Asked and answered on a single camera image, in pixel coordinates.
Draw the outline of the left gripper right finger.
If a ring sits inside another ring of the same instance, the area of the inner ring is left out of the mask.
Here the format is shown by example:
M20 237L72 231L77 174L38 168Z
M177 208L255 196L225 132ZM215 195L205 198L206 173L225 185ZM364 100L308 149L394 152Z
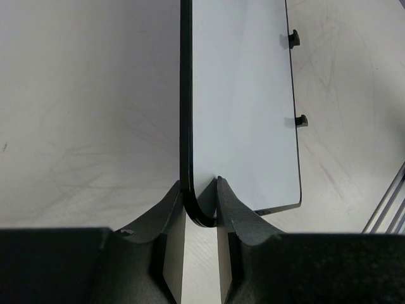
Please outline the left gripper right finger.
M264 303L268 267L259 259L269 238L282 231L241 202L223 177L216 180L216 194L221 302Z

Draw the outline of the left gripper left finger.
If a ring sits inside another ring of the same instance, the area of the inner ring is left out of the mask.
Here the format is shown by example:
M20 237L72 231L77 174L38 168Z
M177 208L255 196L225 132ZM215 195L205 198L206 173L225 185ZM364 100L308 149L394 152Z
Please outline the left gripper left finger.
M113 303L180 303L185 219L180 182L146 213L118 229Z

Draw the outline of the white whiteboard black frame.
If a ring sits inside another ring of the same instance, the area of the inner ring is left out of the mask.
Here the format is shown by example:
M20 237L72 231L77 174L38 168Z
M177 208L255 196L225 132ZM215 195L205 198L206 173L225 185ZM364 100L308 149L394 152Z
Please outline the white whiteboard black frame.
M201 227L216 225L215 182L259 215L302 201L285 1L180 3L180 184Z

